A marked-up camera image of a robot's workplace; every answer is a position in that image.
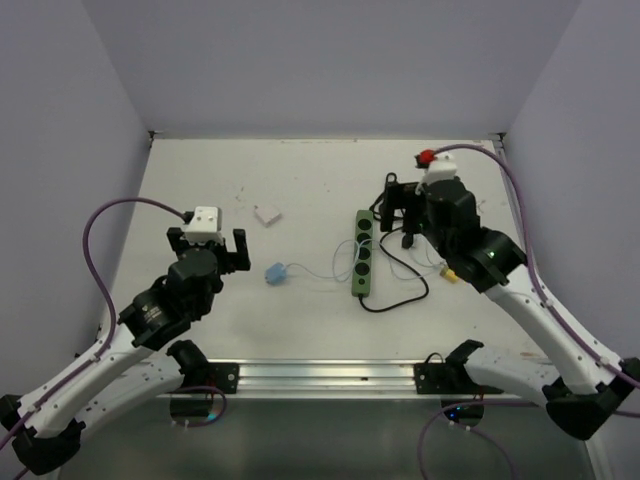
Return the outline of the light blue charger plug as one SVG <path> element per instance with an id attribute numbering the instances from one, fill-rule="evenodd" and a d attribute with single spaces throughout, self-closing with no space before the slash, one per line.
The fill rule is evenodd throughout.
<path id="1" fill-rule="evenodd" d="M 265 270 L 264 278 L 268 285 L 279 285 L 288 277 L 287 266 L 277 262 Z"/>

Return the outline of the white charger plug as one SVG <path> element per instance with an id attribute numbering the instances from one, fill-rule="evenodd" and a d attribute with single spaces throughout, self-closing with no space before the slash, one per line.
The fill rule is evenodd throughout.
<path id="1" fill-rule="evenodd" d="M 255 205 L 254 216 L 263 227 L 269 228 L 282 218 L 282 213 L 271 205 Z"/>

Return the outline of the yellow usb charger plug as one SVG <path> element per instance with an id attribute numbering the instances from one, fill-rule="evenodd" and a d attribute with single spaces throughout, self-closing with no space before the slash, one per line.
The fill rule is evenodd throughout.
<path id="1" fill-rule="evenodd" d="M 439 275 L 441 278 L 443 278 L 444 280 L 446 280 L 449 283 L 455 284 L 459 281 L 458 276 L 454 273 L 453 270 L 451 270 L 448 267 L 444 267 L 440 272 Z"/>

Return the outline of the green power strip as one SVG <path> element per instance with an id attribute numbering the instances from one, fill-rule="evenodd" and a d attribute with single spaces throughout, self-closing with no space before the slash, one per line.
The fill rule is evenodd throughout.
<path id="1" fill-rule="evenodd" d="M 353 297 L 368 297 L 371 292 L 373 227 L 373 212 L 358 210 L 355 215 L 355 265 L 351 277 Z"/>

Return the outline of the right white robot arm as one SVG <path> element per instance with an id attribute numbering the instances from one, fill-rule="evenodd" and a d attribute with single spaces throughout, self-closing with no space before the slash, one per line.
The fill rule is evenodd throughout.
<path id="1" fill-rule="evenodd" d="M 444 361 L 448 387 L 516 395 L 545 409 L 569 436 L 590 439 L 632 393 L 638 359 L 603 345 L 532 279 L 524 251 L 505 233 L 482 225 L 475 196 L 458 177 L 424 185 L 388 174 L 382 231 L 391 229 L 397 211 L 404 233 L 424 236 L 455 275 L 509 314 L 548 360 L 539 364 L 467 340 Z"/>

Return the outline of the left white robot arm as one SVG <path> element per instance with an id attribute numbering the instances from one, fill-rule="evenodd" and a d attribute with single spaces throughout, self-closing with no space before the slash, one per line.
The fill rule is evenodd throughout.
<path id="1" fill-rule="evenodd" d="M 8 433 L 1 443 L 12 446 L 28 472 L 57 470 L 92 429 L 148 398 L 216 391 L 206 355 L 181 336 L 211 312 L 223 276 L 250 269 L 247 236 L 234 230 L 233 251 L 214 238 L 191 244 L 177 227 L 167 237 L 176 261 L 134 297 L 106 334 L 51 381 L 2 397 Z"/>

